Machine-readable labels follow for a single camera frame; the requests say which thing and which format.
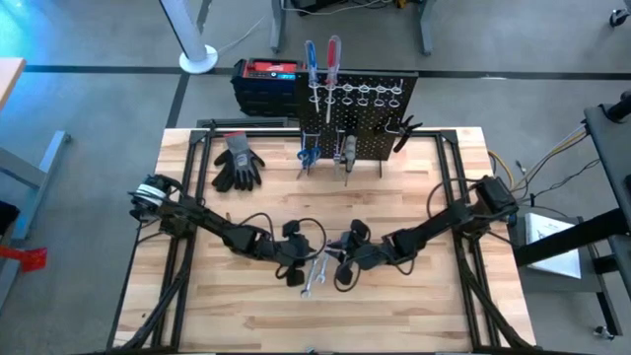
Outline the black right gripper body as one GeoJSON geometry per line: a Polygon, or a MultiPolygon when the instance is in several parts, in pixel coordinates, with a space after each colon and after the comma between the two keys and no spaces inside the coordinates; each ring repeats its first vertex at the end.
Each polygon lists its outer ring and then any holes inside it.
{"type": "Polygon", "coordinates": [[[392,257],[392,244],[383,240],[379,244],[367,241],[351,241],[344,245],[345,263],[349,268],[357,265],[360,270],[370,270],[387,264],[392,257]]]}

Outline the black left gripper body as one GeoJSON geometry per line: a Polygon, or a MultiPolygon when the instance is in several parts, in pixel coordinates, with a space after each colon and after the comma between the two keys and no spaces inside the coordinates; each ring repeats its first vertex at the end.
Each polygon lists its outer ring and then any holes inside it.
{"type": "Polygon", "coordinates": [[[281,266],[304,263],[315,251],[304,235],[290,235],[287,240],[280,242],[270,239],[270,242],[272,247],[271,260],[281,266]]]}

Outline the long silver combination wrench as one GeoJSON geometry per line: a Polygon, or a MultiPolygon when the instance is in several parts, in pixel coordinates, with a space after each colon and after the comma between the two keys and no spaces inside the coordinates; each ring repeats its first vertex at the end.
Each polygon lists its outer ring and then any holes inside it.
{"type": "Polygon", "coordinates": [[[305,287],[302,289],[301,294],[300,294],[302,299],[307,299],[311,296],[313,284],[316,281],[317,276],[319,275],[321,261],[322,261],[321,257],[313,259],[313,263],[312,263],[305,287]]]}

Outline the blue handled scissors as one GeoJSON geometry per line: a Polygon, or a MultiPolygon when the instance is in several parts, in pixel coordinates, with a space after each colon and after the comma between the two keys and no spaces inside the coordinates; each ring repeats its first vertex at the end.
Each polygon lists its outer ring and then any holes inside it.
{"type": "Polygon", "coordinates": [[[297,158],[301,162],[301,169],[297,174],[297,178],[300,178],[303,174],[308,175],[316,161],[321,155],[319,147],[312,147],[312,149],[302,149],[297,153],[297,158]]]}

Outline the black pliers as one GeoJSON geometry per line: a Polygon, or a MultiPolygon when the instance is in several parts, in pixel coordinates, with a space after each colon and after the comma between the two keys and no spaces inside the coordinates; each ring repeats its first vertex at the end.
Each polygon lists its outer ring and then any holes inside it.
{"type": "Polygon", "coordinates": [[[412,132],[415,129],[420,128],[424,125],[423,122],[412,124],[411,121],[413,120],[413,118],[414,118],[414,115],[409,115],[405,119],[399,118],[399,120],[401,121],[402,131],[401,131],[401,135],[395,135],[399,138],[399,140],[396,143],[396,145],[393,147],[394,153],[398,153],[405,146],[408,139],[411,137],[412,132]]]}

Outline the blue handled screwdriver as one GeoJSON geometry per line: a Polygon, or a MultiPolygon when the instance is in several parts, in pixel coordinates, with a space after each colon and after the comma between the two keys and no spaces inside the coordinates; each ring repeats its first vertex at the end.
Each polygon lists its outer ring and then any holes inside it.
{"type": "Polygon", "coordinates": [[[308,84],[313,91],[313,96],[310,98],[310,101],[315,105],[315,112],[319,113],[319,97],[317,93],[318,75],[315,44],[311,40],[307,40],[305,42],[305,50],[307,57],[307,69],[309,74],[308,84]]]}

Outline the red handled screwdriver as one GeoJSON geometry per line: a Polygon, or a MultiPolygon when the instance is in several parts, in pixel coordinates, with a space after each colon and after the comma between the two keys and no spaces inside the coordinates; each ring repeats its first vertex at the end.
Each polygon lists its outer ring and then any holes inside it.
{"type": "Polygon", "coordinates": [[[333,92],[337,85],[337,76],[341,61],[341,39],[338,35],[333,35],[327,46],[327,76],[326,76],[326,116],[325,123],[331,120],[331,107],[333,105],[333,92]]]}

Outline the grey glove with red cuff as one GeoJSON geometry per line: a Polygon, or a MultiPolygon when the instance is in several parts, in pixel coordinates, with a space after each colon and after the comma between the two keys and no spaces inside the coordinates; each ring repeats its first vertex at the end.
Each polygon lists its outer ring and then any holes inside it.
{"type": "Polygon", "coordinates": [[[231,187],[252,191],[255,184],[262,184],[258,169],[265,167],[264,161],[250,149],[243,131],[227,135],[226,142],[230,155],[228,181],[231,187]]]}

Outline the black work glove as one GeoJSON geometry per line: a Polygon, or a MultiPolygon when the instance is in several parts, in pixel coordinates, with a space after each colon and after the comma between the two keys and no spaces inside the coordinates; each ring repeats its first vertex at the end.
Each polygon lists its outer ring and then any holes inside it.
{"type": "Polygon", "coordinates": [[[231,188],[239,186],[236,176],[233,154],[230,150],[221,153],[214,161],[215,167],[222,167],[221,171],[214,177],[211,184],[218,192],[227,192],[231,188]]]}

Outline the black perforated pegboard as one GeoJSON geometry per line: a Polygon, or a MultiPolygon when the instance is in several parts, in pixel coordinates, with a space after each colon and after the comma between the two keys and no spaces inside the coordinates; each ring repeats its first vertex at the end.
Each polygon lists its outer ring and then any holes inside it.
{"type": "MultiPolygon", "coordinates": [[[[318,70],[317,75],[318,83],[326,85],[327,72],[318,70]]],[[[337,85],[350,84],[352,86],[360,86],[366,84],[371,87],[382,85],[389,88],[402,82],[403,94],[399,98],[401,106],[399,108],[389,106],[375,107],[372,104],[368,106],[344,106],[341,103],[343,92],[335,91],[333,93],[335,103],[331,107],[331,120],[328,124],[325,123],[326,103],[324,98],[319,102],[319,113],[316,113],[315,105],[309,102],[309,97],[313,94],[313,91],[309,87],[308,79],[309,74],[306,70],[296,74],[295,95],[298,104],[297,115],[300,127],[299,151],[301,150],[303,131],[320,133],[318,146],[321,150],[321,155],[315,164],[311,166],[310,172],[315,169],[318,163],[328,160],[333,165],[333,176],[335,178],[348,179],[361,161],[377,161],[379,163],[387,161],[398,137],[385,133],[385,125],[392,117],[406,118],[405,113],[418,76],[412,72],[340,71],[337,76],[337,85]],[[345,131],[341,148],[341,162],[338,169],[333,162],[336,128],[345,131]],[[344,157],[345,139],[348,135],[357,137],[356,161],[350,174],[345,172],[344,157]]]]}

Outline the red and black toolbox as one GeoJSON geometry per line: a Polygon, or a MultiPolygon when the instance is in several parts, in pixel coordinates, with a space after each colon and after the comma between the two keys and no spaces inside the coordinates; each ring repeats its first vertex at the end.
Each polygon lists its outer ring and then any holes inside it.
{"type": "Polygon", "coordinates": [[[288,59],[240,59],[233,69],[231,84],[240,110],[248,116],[295,118],[296,72],[302,61],[288,59]]]}

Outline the white booklet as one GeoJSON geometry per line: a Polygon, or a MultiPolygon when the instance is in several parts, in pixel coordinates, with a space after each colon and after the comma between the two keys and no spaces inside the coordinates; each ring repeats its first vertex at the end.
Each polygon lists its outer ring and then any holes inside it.
{"type": "Polygon", "coordinates": [[[566,222],[556,218],[546,217],[528,212],[524,215],[526,244],[537,245],[530,255],[535,261],[529,262],[528,268],[544,271],[566,278],[580,280],[583,276],[579,251],[576,248],[567,249],[557,242],[550,242],[558,233],[563,233],[575,226],[573,222],[566,222]]]}

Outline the white pole with round base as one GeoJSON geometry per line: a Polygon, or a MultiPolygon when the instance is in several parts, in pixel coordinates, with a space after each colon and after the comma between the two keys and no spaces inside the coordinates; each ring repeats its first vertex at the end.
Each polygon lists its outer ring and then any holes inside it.
{"type": "Polygon", "coordinates": [[[178,63],[189,74],[203,74],[217,64],[218,51],[203,42],[187,0],[159,0],[181,48],[178,63]]]}

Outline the grey desk leg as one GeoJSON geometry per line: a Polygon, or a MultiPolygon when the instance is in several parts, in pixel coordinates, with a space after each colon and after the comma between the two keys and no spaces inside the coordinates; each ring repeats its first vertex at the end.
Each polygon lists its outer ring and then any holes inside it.
{"type": "Polygon", "coordinates": [[[271,28],[269,46],[274,54],[282,50],[284,40],[284,27],[286,20],[286,0],[271,0],[271,28]]]}
{"type": "Polygon", "coordinates": [[[420,0],[419,4],[421,52],[425,56],[429,56],[433,52],[433,41],[431,36],[431,16],[436,1],[437,0],[420,0]]]}

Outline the red object on floor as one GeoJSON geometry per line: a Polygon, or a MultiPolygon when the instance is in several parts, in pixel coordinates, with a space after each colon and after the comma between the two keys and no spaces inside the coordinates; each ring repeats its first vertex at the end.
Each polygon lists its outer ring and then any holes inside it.
{"type": "Polygon", "coordinates": [[[0,246],[0,257],[17,260],[24,272],[33,272],[46,267],[47,248],[19,249],[0,246]]]}

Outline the black side cart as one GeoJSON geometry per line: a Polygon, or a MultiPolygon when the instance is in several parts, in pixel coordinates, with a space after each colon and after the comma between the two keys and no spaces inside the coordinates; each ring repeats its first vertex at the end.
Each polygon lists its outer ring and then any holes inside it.
{"type": "Polygon", "coordinates": [[[527,285],[541,281],[551,291],[579,292],[587,284],[586,290],[597,296],[604,317],[603,326],[617,337],[622,330],[603,275],[619,273],[631,298],[631,91],[623,93],[615,105],[586,108],[584,115],[587,137],[594,142],[598,161],[603,164],[618,206],[589,220],[559,218],[573,222],[575,226],[549,241],[567,249],[577,249],[586,278],[577,280],[552,273],[544,275],[542,271],[528,268],[526,265],[535,261],[530,253],[543,241],[532,246],[526,244],[523,215],[509,218],[508,232],[510,241],[517,245],[517,266],[526,272],[527,285]]]}

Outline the wooden desk top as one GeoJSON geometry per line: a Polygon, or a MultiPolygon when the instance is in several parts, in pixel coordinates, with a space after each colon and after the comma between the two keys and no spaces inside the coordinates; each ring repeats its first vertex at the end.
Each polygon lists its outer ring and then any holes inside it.
{"type": "Polygon", "coordinates": [[[9,100],[26,63],[22,57],[0,57],[0,111],[9,100]]]}

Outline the black aluminium table frame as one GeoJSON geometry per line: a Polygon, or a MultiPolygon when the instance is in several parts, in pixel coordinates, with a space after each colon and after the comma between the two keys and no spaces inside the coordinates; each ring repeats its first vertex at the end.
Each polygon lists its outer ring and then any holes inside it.
{"type": "MultiPolygon", "coordinates": [[[[207,206],[235,222],[280,231],[305,219],[315,248],[322,232],[336,240],[359,219],[378,242],[440,212],[448,194],[444,178],[481,178],[491,171],[478,127],[424,128],[386,162],[361,161],[348,179],[318,163],[297,178],[300,140],[251,131],[252,150],[265,161],[262,184],[251,192],[207,188],[207,206]]],[[[456,264],[456,238],[443,233],[400,269],[380,266],[361,274],[357,286],[339,292],[316,283],[300,289],[275,277],[275,265],[227,250],[206,231],[197,234],[178,350],[198,353],[469,352],[474,342],[504,344],[487,324],[474,295],[464,294],[456,264]]]]}

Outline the grey desk frame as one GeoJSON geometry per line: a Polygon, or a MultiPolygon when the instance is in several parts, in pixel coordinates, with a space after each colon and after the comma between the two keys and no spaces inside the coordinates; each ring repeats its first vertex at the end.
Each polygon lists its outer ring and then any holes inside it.
{"type": "MultiPolygon", "coordinates": [[[[27,238],[62,148],[71,140],[71,136],[65,131],[56,131],[37,166],[0,147],[0,174],[13,178],[29,189],[26,207],[21,208],[11,230],[10,247],[20,247],[27,238]]],[[[18,269],[17,260],[5,261],[0,268],[0,311],[18,275],[18,269]]]]}

